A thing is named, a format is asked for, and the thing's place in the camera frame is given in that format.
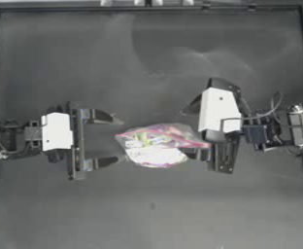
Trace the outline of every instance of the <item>plastic bag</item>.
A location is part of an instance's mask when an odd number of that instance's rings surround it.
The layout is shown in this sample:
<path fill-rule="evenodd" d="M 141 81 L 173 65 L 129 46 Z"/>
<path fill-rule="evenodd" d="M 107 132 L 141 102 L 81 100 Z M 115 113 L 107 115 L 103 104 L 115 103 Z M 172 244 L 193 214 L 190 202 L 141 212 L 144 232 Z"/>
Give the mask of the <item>plastic bag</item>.
<path fill-rule="evenodd" d="M 116 135 L 129 158 L 143 166 L 168 168 L 188 160 L 178 148 L 210 148 L 186 124 L 154 124 Z"/>

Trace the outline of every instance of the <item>robotic arm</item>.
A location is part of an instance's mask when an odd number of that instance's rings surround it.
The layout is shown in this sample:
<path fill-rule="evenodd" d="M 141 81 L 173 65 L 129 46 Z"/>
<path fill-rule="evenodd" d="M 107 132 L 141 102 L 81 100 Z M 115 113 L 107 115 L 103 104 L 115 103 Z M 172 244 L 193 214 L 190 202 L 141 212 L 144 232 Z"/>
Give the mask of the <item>robotic arm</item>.
<path fill-rule="evenodd" d="M 282 94 L 277 93 L 269 111 L 253 111 L 241 89 L 222 79 L 210 79 L 206 89 L 184 108 L 185 115 L 198 115 L 198 130 L 212 149 L 181 149 L 188 157 L 208 162 L 212 170 L 233 173 L 241 137 L 256 151 L 290 147 L 303 149 L 303 105 L 281 112 Z M 87 125 L 121 125 L 123 122 L 97 109 L 68 103 L 48 110 L 40 119 L 20 125 L 0 123 L 0 160 L 17 160 L 45 154 L 51 162 L 68 160 L 72 180 L 89 171 L 120 162 L 125 157 L 88 158 L 84 148 Z"/>
<path fill-rule="evenodd" d="M 281 100 L 282 94 L 278 92 L 272 100 L 272 109 L 268 112 L 253 111 L 240 88 L 224 79 L 212 79 L 182 113 L 200 115 L 198 130 L 213 148 L 210 151 L 185 151 L 186 155 L 208 162 L 212 170 L 233 173 L 242 136 L 256 151 L 289 150 L 290 147 L 303 150 L 303 105 L 290 106 L 281 116 Z"/>
<path fill-rule="evenodd" d="M 51 162 L 68 160 L 69 179 L 84 179 L 87 172 L 121 160 L 121 157 L 91 159 L 85 156 L 84 127 L 121 124 L 115 115 L 81 108 L 79 103 L 71 102 L 52 108 L 39 120 L 24 125 L 15 121 L 0 123 L 0 160 L 45 154 Z"/>

